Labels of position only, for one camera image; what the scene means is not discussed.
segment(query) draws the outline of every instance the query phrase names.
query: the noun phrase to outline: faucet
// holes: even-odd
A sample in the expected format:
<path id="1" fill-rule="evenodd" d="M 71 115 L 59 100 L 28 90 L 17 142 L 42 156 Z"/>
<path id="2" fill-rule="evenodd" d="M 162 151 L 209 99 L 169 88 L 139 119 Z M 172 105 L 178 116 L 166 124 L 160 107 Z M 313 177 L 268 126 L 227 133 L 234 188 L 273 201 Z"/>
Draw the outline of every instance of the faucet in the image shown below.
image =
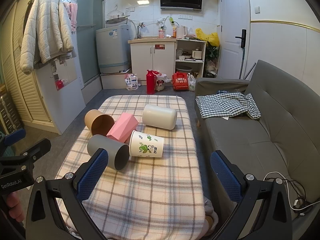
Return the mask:
<path id="1" fill-rule="evenodd" d="M 140 35 L 140 33 L 139 33 L 139 27 L 140 28 L 143 28 L 143 27 L 145 27 L 146 25 L 144 24 L 144 23 L 139 23 L 138 24 L 138 32 L 137 32 L 137 39 L 141 39 L 141 35 Z"/>

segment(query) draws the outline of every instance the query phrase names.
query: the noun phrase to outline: louvered door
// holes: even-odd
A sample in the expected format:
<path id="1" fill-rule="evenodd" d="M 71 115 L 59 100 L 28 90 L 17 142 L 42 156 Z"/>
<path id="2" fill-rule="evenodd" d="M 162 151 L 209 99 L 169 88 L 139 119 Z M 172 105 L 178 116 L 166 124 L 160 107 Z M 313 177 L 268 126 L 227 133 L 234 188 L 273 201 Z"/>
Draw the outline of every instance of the louvered door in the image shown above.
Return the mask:
<path id="1" fill-rule="evenodd" d="M 34 72 L 25 75 L 20 69 L 23 19 L 29 0 L 18 0 L 5 19 L 1 35 L 1 60 L 8 91 L 23 121 L 50 122 L 39 93 Z"/>

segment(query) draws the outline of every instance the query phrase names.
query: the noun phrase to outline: gray tile floor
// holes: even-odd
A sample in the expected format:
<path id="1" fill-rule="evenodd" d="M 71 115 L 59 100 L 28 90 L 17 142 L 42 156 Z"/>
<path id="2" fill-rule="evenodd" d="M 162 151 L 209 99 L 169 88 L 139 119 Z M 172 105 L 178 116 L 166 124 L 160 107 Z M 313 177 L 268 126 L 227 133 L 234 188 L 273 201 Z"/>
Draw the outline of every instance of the gray tile floor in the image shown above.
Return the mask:
<path id="1" fill-rule="evenodd" d="M 39 159 L 34 164 L 33 176 L 43 176 L 46 179 L 54 179 L 57 175 L 60 166 L 66 158 L 68 152 L 72 148 L 74 142 L 84 129 L 84 116 L 91 109 L 98 109 L 102 103 L 111 96 L 117 95 L 146 95 L 146 86 L 141 86 L 139 89 L 134 91 L 128 91 L 126 89 L 112 89 L 100 91 L 85 107 L 85 109 L 76 117 L 76 119 L 69 125 L 67 130 L 62 134 L 43 131 L 40 129 L 26 126 L 26 137 L 14 145 L 16 154 L 20 154 L 23 150 L 32 146 L 42 138 L 48 138 L 51 141 L 51 151 L 45 156 Z M 201 178 L 203 183 L 204 195 L 208 193 L 207 174 L 205 171 L 204 159 L 202 152 L 204 151 L 204 142 L 202 141 L 200 130 L 197 128 L 197 117 L 196 111 L 194 110 L 194 92 L 191 91 L 173 91 L 172 87 L 167 86 L 163 91 L 157 92 L 156 95 L 168 95 L 168 96 L 179 96 L 182 97 L 189 111 L 191 120 L 191 127 L 196 142 L 197 155 L 199 160 Z M 25 214 L 27 214 L 29 198 L 31 189 L 22 189 L 18 192 L 20 200 L 23 205 Z"/>

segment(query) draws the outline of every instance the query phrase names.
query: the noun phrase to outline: human hand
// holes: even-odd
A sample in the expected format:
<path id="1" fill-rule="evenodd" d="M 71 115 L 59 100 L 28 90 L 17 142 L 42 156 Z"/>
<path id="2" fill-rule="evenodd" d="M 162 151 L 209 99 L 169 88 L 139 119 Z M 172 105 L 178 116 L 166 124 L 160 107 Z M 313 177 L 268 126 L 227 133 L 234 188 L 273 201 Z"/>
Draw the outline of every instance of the human hand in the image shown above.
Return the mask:
<path id="1" fill-rule="evenodd" d="M 12 192 L 8 195 L 6 203 L 9 210 L 9 215 L 17 222 L 22 222 L 24 220 L 24 214 L 22 211 L 22 206 L 19 200 L 19 197 L 16 192 Z"/>

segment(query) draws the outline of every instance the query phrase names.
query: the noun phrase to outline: white fleece jacket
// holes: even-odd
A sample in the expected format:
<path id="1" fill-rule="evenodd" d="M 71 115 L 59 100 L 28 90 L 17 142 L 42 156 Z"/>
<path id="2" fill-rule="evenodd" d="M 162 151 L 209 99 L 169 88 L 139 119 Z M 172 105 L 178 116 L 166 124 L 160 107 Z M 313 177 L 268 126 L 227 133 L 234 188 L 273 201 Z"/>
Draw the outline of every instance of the white fleece jacket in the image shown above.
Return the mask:
<path id="1" fill-rule="evenodd" d="M 23 35 L 20 68 L 33 70 L 36 36 L 42 63 L 59 52 L 73 50 L 71 22 L 62 0 L 35 0 Z"/>

